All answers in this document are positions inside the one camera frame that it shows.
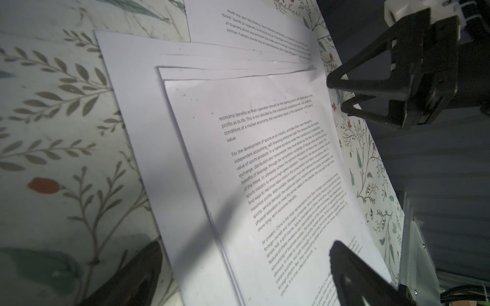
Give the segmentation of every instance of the stack of paper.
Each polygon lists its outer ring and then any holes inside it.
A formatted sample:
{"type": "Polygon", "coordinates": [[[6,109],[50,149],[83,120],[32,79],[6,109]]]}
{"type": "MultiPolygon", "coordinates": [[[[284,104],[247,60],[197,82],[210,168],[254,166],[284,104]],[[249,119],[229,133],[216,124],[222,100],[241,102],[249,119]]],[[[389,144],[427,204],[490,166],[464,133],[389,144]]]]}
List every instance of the stack of paper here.
{"type": "Polygon", "coordinates": [[[212,2],[186,1],[202,43],[96,32],[185,304],[338,303],[334,240],[389,280],[312,32],[260,3],[212,2]]]}

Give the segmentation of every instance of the floral pattern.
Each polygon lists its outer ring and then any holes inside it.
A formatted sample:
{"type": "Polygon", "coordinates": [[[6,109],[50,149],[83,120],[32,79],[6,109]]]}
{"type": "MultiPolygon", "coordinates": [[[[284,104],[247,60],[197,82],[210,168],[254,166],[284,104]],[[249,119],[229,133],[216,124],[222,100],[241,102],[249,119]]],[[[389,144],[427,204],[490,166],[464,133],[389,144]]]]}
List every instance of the floral pattern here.
{"type": "MultiPolygon", "coordinates": [[[[340,64],[314,0],[262,0],[340,64]]],[[[0,262],[5,305],[76,305],[159,239],[93,30],[189,41],[182,0],[11,1],[0,26],[0,262]]],[[[403,212],[366,123],[332,111],[371,234],[398,280],[403,212]]],[[[168,259],[153,305],[182,305],[168,259]]]]}

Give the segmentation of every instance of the white plastic component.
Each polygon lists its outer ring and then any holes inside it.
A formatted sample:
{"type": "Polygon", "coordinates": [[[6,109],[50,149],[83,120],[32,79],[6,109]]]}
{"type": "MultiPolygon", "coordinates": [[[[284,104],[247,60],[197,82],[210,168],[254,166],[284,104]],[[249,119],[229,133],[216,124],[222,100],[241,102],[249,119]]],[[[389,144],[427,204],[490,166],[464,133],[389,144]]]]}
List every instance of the white plastic component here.
{"type": "Polygon", "coordinates": [[[386,0],[385,22],[392,26],[402,17],[431,8],[431,24],[436,21],[458,16],[460,29],[466,26],[466,21],[457,0],[386,0]]]}

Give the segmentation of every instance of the floral tablecloth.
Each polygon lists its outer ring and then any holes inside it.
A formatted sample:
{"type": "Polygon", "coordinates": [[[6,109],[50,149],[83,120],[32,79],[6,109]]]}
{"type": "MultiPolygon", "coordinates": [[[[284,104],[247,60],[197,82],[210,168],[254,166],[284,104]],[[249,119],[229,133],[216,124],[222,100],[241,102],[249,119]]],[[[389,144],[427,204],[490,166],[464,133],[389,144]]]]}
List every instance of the floral tablecloth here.
{"type": "MultiPolygon", "coordinates": [[[[340,64],[314,0],[262,1],[314,31],[327,71],[340,64]]],[[[2,2],[2,305],[76,305],[159,239],[95,29],[190,40],[182,0],[2,2]]],[[[396,284],[403,212],[366,123],[337,94],[345,167],[396,284]]],[[[181,304],[164,259],[153,305],[181,304]]]]}

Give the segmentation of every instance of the red flower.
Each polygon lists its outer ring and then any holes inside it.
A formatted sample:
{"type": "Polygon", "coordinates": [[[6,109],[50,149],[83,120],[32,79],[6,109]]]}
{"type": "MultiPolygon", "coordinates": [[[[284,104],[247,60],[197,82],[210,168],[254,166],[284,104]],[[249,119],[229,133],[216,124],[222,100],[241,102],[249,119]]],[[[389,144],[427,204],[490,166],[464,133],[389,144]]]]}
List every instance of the red flower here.
{"type": "Polygon", "coordinates": [[[27,184],[27,187],[35,192],[43,194],[57,193],[61,189],[61,186],[57,181],[42,177],[33,178],[32,181],[27,184]]]}

